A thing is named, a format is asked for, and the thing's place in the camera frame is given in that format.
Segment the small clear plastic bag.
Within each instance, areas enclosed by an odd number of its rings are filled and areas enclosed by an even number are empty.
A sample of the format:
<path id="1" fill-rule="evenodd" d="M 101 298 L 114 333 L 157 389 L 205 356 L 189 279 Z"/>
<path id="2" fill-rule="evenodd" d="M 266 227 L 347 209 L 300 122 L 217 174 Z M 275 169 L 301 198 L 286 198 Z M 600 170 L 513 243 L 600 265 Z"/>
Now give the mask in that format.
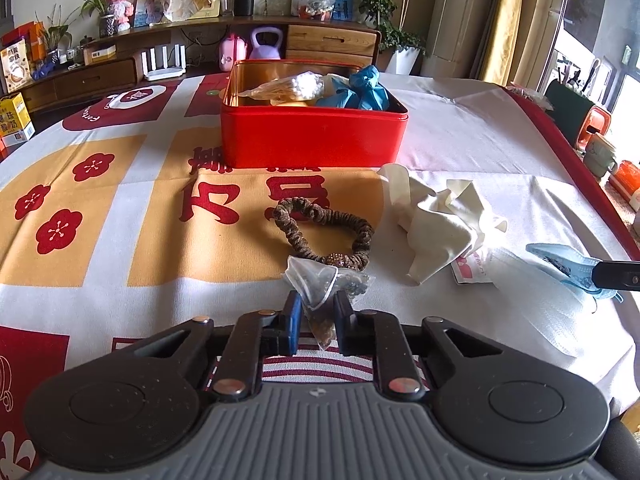
<path id="1" fill-rule="evenodd" d="M 374 283 L 374 277 L 367 273 L 293 256 L 288 257 L 283 278 L 302 298 L 310 331 L 322 350 L 336 339 L 334 296 L 344 292 L 353 304 Z"/>

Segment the brown fabric scrunchie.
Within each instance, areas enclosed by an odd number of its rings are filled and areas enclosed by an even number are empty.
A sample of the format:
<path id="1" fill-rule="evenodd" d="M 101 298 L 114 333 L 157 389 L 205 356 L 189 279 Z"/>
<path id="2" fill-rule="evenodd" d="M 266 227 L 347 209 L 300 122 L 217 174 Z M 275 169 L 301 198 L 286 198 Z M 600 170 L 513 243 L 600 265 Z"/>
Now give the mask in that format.
<path id="1" fill-rule="evenodd" d="M 271 218 L 297 257 L 354 271 L 370 262 L 374 229 L 356 214 L 292 197 L 280 200 Z"/>

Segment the blue rubber glove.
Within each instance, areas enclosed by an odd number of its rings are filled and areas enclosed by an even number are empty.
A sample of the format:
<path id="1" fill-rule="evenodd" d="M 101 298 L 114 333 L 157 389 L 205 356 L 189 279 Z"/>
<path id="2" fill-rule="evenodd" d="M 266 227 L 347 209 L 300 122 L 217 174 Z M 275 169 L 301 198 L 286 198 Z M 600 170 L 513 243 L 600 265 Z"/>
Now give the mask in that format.
<path id="1" fill-rule="evenodd" d="M 329 74 L 323 81 L 324 90 L 316 106 L 375 112 L 390 109 L 390 97 L 380 84 L 380 72 L 374 65 L 363 67 L 349 77 Z"/>

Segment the yellow rubber toy figure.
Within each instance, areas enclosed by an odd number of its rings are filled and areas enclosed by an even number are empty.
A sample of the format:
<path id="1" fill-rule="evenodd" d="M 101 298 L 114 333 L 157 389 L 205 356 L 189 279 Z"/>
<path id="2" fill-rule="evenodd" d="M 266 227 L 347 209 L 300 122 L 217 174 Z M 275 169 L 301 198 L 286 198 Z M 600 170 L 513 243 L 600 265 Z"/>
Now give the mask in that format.
<path id="1" fill-rule="evenodd" d="M 308 107 L 314 106 L 317 100 L 294 100 L 289 98 L 283 99 L 271 99 L 269 104 L 271 106 L 298 106 L 298 107 Z"/>

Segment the white crumpled cloth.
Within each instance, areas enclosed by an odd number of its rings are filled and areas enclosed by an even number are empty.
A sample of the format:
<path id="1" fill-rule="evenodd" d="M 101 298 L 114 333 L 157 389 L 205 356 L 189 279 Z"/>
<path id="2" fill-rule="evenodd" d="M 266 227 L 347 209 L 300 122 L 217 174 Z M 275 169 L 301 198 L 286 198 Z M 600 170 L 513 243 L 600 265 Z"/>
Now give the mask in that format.
<path id="1" fill-rule="evenodd" d="M 506 220 L 471 180 L 449 179 L 436 191 L 398 164 L 387 164 L 378 174 L 387 182 L 390 209 L 414 253 L 408 275 L 418 284 L 506 232 Z"/>

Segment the festive printed tablecloth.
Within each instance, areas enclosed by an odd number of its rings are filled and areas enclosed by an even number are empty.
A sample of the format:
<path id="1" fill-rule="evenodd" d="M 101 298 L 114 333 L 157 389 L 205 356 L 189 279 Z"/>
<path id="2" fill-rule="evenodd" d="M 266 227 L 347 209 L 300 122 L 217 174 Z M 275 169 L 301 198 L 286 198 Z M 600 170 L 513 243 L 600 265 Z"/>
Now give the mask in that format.
<path id="1" fill-rule="evenodd" d="M 526 252 L 638 261 L 534 103 L 469 79 L 383 75 L 393 162 L 471 180 L 506 220 L 422 284 L 381 167 L 234 169 L 206 82 L 153 84 L 54 125 L 1 165 L 6 479 L 604 479 L 638 399 L 639 296 L 594 299 Z M 373 226 L 373 356 L 295 356 L 264 327 L 295 290 L 271 213 L 303 197 Z"/>

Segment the red square tin box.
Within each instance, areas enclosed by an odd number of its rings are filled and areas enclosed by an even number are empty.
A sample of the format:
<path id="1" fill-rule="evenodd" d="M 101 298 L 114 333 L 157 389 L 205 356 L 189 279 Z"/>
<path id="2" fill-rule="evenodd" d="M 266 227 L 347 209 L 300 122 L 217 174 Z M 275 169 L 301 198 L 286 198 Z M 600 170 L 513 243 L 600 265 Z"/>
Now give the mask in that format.
<path id="1" fill-rule="evenodd" d="M 234 169 L 381 167 L 393 162 L 409 112 L 396 96 L 387 110 L 272 105 L 243 96 L 260 84 L 311 72 L 348 77 L 356 66 L 299 60 L 241 61 L 221 104 L 221 157 Z"/>

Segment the bagged cotton balls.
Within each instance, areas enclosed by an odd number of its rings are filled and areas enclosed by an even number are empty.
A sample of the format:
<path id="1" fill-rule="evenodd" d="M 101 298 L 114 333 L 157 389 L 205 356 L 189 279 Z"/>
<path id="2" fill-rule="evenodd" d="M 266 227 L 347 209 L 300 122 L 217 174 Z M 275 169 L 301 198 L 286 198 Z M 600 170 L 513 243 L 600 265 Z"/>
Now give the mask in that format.
<path id="1" fill-rule="evenodd" d="M 273 103 L 314 101 L 326 94 L 331 80 L 331 75 L 303 72 L 264 82 L 253 89 L 240 92 L 238 97 Z"/>

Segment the golden window curtain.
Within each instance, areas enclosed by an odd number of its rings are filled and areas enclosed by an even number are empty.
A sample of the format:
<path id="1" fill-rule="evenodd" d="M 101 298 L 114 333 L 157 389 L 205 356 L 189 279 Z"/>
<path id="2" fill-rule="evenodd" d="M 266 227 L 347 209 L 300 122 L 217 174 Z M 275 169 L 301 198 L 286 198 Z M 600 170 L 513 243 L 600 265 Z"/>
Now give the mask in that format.
<path id="1" fill-rule="evenodd" d="M 490 0 L 472 77 L 537 90 L 565 7 L 566 0 Z"/>

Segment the white tall planter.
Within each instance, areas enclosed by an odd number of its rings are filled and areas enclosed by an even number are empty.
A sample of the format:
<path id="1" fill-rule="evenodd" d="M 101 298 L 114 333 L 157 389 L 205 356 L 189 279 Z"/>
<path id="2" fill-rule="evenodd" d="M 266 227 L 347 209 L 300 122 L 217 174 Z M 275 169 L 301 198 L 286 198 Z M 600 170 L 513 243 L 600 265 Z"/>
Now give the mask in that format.
<path id="1" fill-rule="evenodd" d="M 410 75 L 420 54 L 421 50 L 417 47 L 395 50 L 390 57 L 390 62 L 387 64 L 386 73 L 404 76 Z"/>

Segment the purple kettlebell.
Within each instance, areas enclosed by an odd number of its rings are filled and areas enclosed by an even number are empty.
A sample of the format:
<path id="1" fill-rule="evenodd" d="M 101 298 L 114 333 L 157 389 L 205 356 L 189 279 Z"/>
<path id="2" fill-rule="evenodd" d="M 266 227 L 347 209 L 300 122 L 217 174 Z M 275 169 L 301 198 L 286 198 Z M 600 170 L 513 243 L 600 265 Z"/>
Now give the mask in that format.
<path id="1" fill-rule="evenodd" d="M 251 60 L 280 60 L 283 32 L 280 28 L 266 26 L 257 27 L 250 34 Z"/>

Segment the white wifi router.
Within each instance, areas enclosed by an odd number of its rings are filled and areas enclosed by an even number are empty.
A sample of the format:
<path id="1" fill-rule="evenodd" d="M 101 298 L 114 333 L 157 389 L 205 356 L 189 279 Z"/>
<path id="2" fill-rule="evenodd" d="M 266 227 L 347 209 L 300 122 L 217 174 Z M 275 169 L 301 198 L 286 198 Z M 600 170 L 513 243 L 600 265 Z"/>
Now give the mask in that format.
<path id="1" fill-rule="evenodd" d="M 186 73 L 186 46 L 162 44 L 140 53 L 142 77 L 147 81 L 179 78 Z"/>

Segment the blue plastic container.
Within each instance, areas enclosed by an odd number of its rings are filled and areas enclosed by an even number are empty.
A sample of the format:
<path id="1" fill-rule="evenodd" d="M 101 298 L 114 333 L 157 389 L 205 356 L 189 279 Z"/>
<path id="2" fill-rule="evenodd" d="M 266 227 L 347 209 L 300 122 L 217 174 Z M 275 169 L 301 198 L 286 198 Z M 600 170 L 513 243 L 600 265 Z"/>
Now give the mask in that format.
<path id="1" fill-rule="evenodd" d="M 354 20 L 354 0 L 335 0 L 331 18 L 333 21 L 352 22 Z"/>

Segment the white standing air conditioner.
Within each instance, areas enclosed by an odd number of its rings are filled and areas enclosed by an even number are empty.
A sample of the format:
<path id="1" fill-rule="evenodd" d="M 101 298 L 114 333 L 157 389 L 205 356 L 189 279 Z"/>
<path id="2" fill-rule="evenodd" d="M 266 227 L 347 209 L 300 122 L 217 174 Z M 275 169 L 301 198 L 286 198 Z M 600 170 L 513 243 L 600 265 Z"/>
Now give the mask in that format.
<path id="1" fill-rule="evenodd" d="M 435 0 L 421 66 L 423 77 L 470 76 L 491 3 L 492 0 Z"/>

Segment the wooden tv cabinet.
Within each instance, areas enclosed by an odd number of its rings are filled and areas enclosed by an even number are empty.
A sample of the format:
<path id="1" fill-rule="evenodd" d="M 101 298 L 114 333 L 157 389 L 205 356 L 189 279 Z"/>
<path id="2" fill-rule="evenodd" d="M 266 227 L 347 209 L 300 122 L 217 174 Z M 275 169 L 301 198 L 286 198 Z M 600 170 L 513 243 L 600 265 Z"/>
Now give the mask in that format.
<path id="1" fill-rule="evenodd" d="M 183 22 L 129 29 L 113 37 L 86 45 L 88 64 L 72 70 L 56 70 L 51 75 L 26 84 L 21 94 L 29 113 L 58 110 L 117 90 L 134 88 L 143 81 L 141 55 L 154 47 L 166 47 L 160 59 L 172 62 L 175 44 L 186 50 L 188 71 L 216 72 L 222 40 L 236 35 L 250 41 L 256 28 L 273 27 L 283 35 L 281 58 L 302 61 L 334 61 L 363 67 L 378 58 L 380 33 L 353 22 L 314 21 L 285 16 L 252 18 L 191 18 Z M 104 61 L 91 63 L 93 52 L 113 47 L 115 53 Z"/>

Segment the tall green potted plant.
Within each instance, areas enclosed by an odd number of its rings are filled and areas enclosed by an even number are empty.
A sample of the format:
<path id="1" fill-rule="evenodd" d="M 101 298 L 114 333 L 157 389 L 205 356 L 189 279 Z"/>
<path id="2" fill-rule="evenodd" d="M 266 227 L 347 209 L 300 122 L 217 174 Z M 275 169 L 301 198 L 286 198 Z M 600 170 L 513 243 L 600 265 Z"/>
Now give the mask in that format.
<path id="1" fill-rule="evenodd" d="M 359 0 L 358 11 L 366 24 L 380 33 L 381 51 L 416 49 L 425 52 L 425 40 L 405 30 L 410 0 Z"/>

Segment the small cream box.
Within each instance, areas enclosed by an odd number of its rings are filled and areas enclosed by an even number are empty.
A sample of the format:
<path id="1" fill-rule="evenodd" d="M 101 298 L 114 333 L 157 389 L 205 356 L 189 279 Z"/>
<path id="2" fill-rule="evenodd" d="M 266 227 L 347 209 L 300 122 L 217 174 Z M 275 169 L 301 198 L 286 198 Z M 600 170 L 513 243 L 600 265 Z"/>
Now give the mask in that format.
<path id="1" fill-rule="evenodd" d="M 82 54 L 84 55 L 85 66 L 96 63 L 103 63 L 107 60 L 111 60 L 116 56 L 116 51 L 117 49 L 114 44 L 102 48 L 85 48 L 82 51 Z"/>

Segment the yellow carton box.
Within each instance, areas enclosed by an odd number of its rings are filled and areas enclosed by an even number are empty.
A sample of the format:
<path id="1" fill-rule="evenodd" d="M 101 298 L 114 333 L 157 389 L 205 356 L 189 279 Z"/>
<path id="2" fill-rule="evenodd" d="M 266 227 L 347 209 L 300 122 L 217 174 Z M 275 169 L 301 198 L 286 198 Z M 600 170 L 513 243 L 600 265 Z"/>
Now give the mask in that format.
<path id="1" fill-rule="evenodd" d="M 21 92 L 2 98 L 0 113 L 1 140 L 7 148 L 23 144 L 35 134 L 35 127 Z"/>

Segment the small potted plant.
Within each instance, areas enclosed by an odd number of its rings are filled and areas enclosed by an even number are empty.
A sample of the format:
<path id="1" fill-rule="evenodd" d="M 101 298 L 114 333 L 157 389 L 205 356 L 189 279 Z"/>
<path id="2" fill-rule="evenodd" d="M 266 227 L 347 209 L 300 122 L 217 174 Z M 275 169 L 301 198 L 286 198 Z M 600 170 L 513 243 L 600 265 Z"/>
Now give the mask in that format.
<path id="1" fill-rule="evenodd" d="M 108 0 L 81 0 L 80 14 L 91 18 L 98 17 L 99 37 L 111 37 L 116 32 L 115 15 Z"/>

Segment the cereal gift box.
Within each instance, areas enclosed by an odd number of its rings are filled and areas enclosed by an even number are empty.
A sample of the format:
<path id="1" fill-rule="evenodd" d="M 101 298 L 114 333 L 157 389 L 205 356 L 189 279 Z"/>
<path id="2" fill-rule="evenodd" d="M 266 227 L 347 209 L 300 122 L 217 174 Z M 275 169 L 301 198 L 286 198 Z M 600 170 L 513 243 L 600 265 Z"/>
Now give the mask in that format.
<path id="1" fill-rule="evenodd" d="M 25 40 L 14 42 L 1 51 L 1 84 L 4 93 L 12 93 L 32 81 Z"/>

